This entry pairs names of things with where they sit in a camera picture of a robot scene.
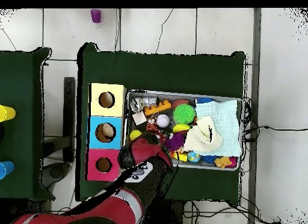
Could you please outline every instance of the yellow box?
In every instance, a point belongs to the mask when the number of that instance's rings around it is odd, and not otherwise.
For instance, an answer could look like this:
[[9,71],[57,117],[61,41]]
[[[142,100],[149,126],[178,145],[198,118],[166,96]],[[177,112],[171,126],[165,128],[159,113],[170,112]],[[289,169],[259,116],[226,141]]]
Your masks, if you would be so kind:
[[123,85],[92,83],[91,116],[123,117],[125,94]]

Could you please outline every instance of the orange toy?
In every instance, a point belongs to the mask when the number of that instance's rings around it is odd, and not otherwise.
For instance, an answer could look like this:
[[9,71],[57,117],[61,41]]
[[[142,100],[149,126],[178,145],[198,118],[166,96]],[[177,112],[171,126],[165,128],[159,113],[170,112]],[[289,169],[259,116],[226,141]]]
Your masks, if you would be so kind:
[[171,103],[169,103],[168,100],[164,100],[163,103],[162,102],[159,102],[159,105],[158,106],[151,106],[151,108],[149,107],[145,107],[144,108],[144,114],[146,116],[149,116],[149,115],[152,115],[153,113],[158,113],[160,111],[164,111],[164,110],[167,110],[167,109],[170,109],[171,108]]
[[217,167],[220,167],[220,168],[225,168],[226,166],[229,166],[232,164],[232,162],[229,160],[229,157],[221,157],[221,158],[217,158],[215,161],[214,161],[215,165]]

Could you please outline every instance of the blue toy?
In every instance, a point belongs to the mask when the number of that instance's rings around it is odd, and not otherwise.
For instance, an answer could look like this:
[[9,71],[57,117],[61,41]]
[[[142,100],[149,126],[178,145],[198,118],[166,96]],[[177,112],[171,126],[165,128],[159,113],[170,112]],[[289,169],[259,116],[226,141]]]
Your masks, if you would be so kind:
[[204,104],[214,101],[212,98],[198,98],[197,104]]
[[201,156],[200,154],[190,151],[187,153],[187,159],[192,163],[197,163],[201,159]]
[[220,158],[220,156],[210,156],[210,155],[208,155],[208,156],[202,156],[202,159],[203,159],[205,162],[209,163],[209,164],[214,164],[214,161],[215,161],[217,158]]

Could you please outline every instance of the blue cup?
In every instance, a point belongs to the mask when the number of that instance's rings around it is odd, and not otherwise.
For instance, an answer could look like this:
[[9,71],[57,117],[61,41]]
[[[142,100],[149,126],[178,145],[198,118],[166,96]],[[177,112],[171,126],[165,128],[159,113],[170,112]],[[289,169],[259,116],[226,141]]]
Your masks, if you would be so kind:
[[14,171],[15,165],[11,161],[0,161],[0,180]]

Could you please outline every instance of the green table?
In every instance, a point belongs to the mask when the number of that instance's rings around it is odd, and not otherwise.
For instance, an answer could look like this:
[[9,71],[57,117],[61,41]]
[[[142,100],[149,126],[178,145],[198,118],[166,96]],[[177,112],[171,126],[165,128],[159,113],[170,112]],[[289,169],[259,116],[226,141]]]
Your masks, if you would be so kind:
[[0,52],[0,104],[16,110],[13,120],[2,122],[5,134],[0,161],[12,161],[15,170],[0,180],[0,198],[54,198],[39,180],[43,137],[40,70],[49,53],[49,48]]
[[[85,200],[107,185],[85,181],[88,84],[123,84],[127,89],[241,98],[245,55],[158,55],[128,52],[97,52],[86,43],[78,52],[77,171],[76,196]],[[166,199],[220,199],[238,204],[239,169],[219,171],[179,168]]]

